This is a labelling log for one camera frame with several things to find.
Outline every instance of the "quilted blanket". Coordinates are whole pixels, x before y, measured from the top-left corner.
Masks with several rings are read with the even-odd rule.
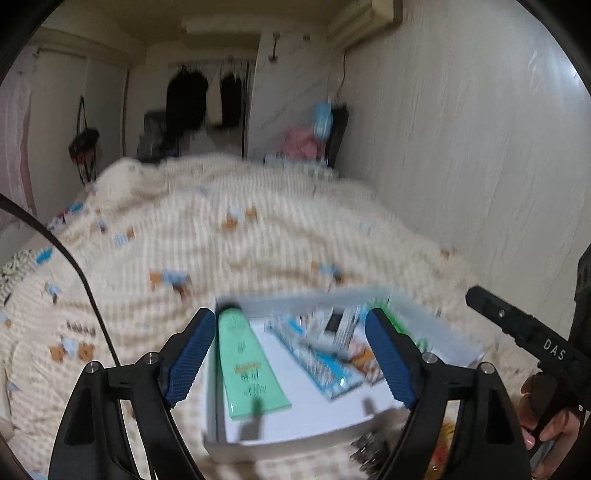
[[[313,179],[227,155],[158,167],[123,158],[99,177],[60,238],[89,280],[122,364],[159,350],[217,296],[379,284],[405,290],[483,345],[489,360],[503,357],[511,391],[532,368],[466,307],[463,296],[476,279],[461,257],[411,232],[358,182]],[[84,288],[58,252],[15,285],[3,313],[0,359],[15,424],[10,447],[26,468],[46,475],[83,366],[113,362]],[[202,384],[200,373],[173,416],[207,478],[364,477],[346,445],[276,462],[215,465],[200,431]],[[129,406],[124,415],[140,473],[149,478]]]

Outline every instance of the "black bag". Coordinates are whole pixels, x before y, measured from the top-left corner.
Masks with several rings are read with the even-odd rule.
[[[84,112],[84,130],[80,132],[80,116],[82,112]],[[84,97],[80,96],[78,118],[76,120],[76,137],[68,147],[68,152],[72,162],[78,166],[78,175],[82,185],[96,180],[96,143],[99,137],[99,131],[96,128],[88,128],[86,124]]]

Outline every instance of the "fingernail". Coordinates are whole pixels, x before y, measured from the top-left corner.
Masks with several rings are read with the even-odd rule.
[[[528,450],[530,450],[530,449],[532,449],[534,447],[534,445],[535,445],[535,439],[529,433],[526,433],[524,435],[524,440],[525,440],[525,447]]]

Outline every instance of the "product package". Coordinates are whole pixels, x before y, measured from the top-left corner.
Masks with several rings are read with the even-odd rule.
[[[303,342],[306,330],[295,319],[290,317],[272,319],[268,327],[327,399],[332,400],[363,383],[363,375],[353,366],[344,364],[332,355],[309,348]]]
[[[255,417],[291,407],[242,310],[222,311],[218,331],[230,418]]]
[[[356,325],[355,308],[316,309],[307,318],[302,341],[316,352],[347,361]]]
[[[367,342],[353,338],[349,352],[351,355],[349,362],[365,376],[368,384],[375,385],[384,378],[378,360]]]

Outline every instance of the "door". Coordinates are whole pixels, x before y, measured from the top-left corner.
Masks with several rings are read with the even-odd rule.
[[[84,92],[86,59],[42,51],[33,78],[28,137],[31,187],[42,222],[66,208],[82,190],[68,154]]]
[[[100,134],[96,152],[97,173],[122,156],[121,118],[127,69],[89,60],[86,76],[86,119]]]

